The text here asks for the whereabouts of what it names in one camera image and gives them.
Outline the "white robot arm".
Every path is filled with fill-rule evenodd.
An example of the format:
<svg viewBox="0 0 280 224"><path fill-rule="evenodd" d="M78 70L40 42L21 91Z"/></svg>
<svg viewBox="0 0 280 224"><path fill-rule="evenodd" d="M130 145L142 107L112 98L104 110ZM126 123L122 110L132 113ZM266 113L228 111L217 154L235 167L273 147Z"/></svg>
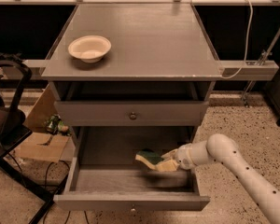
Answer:
<svg viewBox="0 0 280 224"><path fill-rule="evenodd" d="M234 174L263 215L272 224L280 224L280 191L245 161L236 142L228 136L216 133L206 141L185 144L161 158L157 164L161 172L221 163Z"/></svg>

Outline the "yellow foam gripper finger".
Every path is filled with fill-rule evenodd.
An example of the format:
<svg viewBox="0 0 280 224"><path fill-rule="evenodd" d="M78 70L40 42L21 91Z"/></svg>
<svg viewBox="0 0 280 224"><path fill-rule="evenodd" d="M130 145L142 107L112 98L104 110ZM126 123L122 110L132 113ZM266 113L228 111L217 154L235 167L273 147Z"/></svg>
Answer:
<svg viewBox="0 0 280 224"><path fill-rule="evenodd" d="M177 149L173 149L173 150L163 154L161 157L163 159L173 159L175 157L176 152L177 152Z"/></svg>
<svg viewBox="0 0 280 224"><path fill-rule="evenodd" d="M179 164L175 160L161 161L156 165L158 172L175 172L179 167Z"/></svg>

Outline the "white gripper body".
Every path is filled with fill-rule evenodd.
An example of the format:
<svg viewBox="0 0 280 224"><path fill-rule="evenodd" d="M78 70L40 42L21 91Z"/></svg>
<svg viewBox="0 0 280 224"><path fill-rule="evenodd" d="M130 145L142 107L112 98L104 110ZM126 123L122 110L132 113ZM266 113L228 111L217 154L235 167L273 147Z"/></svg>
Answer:
<svg viewBox="0 0 280 224"><path fill-rule="evenodd" d="M190 170L196 166L208 164L212 161L206 148L206 141L199 143L188 143L179 147L174 158L183 170Z"/></svg>

